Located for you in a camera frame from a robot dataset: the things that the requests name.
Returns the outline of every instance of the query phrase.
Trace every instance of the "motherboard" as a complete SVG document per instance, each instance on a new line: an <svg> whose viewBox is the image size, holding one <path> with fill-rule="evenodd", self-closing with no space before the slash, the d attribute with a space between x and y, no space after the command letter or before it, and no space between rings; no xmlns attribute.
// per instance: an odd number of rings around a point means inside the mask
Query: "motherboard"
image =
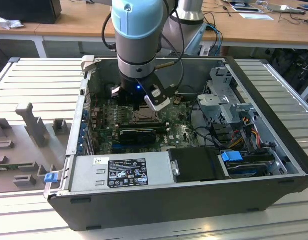
<svg viewBox="0 0 308 240"><path fill-rule="evenodd" d="M160 112L141 105L120 106L115 100L104 100L92 109L95 151L100 155L165 152L172 148L197 147L190 129L190 103L181 97L172 99Z"/></svg>

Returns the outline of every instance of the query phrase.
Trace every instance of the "blue plastic clip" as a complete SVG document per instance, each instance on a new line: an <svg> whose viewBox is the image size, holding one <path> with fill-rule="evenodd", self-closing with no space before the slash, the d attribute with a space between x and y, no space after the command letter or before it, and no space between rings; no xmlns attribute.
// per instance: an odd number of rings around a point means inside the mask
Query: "blue plastic clip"
<svg viewBox="0 0 308 240"><path fill-rule="evenodd" d="M46 183L56 183L57 182L58 173L52 172L45 174L44 182Z"/></svg>
<svg viewBox="0 0 308 240"><path fill-rule="evenodd" d="M238 151L226 151L221 154L221 157L224 162L232 162L232 161L242 161L243 158Z"/></svg>

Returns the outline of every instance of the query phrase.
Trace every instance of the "robotic arm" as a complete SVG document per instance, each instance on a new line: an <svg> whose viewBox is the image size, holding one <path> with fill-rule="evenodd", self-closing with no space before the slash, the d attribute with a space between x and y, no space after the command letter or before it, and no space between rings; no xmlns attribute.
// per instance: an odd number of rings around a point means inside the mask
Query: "robotic arm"
<svg viewBox="0 0 308 240"><path fill-rule="evenodd" d="M154 111L170 103L169 97L182 81L183 67L179 82L167 89L155 71L178 62L182 65L183 54L197 52L206 28L202 3L203 0L112 0L111 18L121 76L121 84L112 89L112 96L124 92L135 106L145 100ZM161 48L181 55L174 62L156 66L155 56Z"/></svg>

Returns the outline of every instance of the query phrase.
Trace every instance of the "crumpled paper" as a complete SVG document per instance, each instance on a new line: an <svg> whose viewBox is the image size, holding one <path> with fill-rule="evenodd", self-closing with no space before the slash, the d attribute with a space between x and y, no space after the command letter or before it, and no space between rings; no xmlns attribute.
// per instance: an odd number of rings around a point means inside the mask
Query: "crumpled paper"
<svg viewBox="0 0 308 240"><path fill-rule="evenodd" d="M0 17L0 27L2 29L10 30L11 28L16 29L23 26L24 25L19 20L7 20Z"/></svg>

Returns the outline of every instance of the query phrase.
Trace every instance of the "power supply label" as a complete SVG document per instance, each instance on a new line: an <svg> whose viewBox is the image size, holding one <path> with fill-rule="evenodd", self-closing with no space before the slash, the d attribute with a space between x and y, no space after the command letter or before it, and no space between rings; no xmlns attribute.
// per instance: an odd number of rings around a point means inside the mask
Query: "power supply label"
<svg viewBox="0 0 308 240"><path fill-rule="evenodd" d="M108 161L109 188L148 185L146 161L142 159Z"/></svg>

